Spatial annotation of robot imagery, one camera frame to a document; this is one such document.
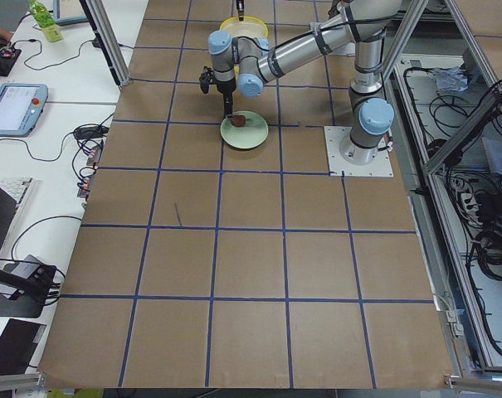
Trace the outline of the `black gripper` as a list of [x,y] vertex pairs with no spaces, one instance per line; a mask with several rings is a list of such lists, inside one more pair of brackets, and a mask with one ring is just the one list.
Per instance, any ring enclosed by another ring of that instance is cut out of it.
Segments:
[[[245,19],[245,1],[236,0],[236,11],[239,21]],[[224,118],[232,121],[233,118],[233,98],[232,95],[236,90],[236,79],[232,78],[230,80],[217,80],[216,82],[217,91],[223,95],[223,113]]]

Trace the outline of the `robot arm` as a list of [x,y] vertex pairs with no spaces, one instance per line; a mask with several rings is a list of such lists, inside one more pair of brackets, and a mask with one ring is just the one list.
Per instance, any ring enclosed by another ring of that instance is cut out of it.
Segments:
[[381,95],[383,39],[400,5],[393,0],[335,1],[328,21],[274,47],[266,46],[265,38],[260,36],[232,36],[226,30],[212,32],[207,41],[212,64],[202,70],[199,83],[203,93],[214,85],[222,94],[223,141],[247,150],[264,143],[269,133],[268,124],[260,115],[234,111],[235,91],[255,98],[265,84],[352,43],[355,74],[350,81],[349,98],[353,126],[340,142],[339,153],[351,164],[370,164],[395,116]]

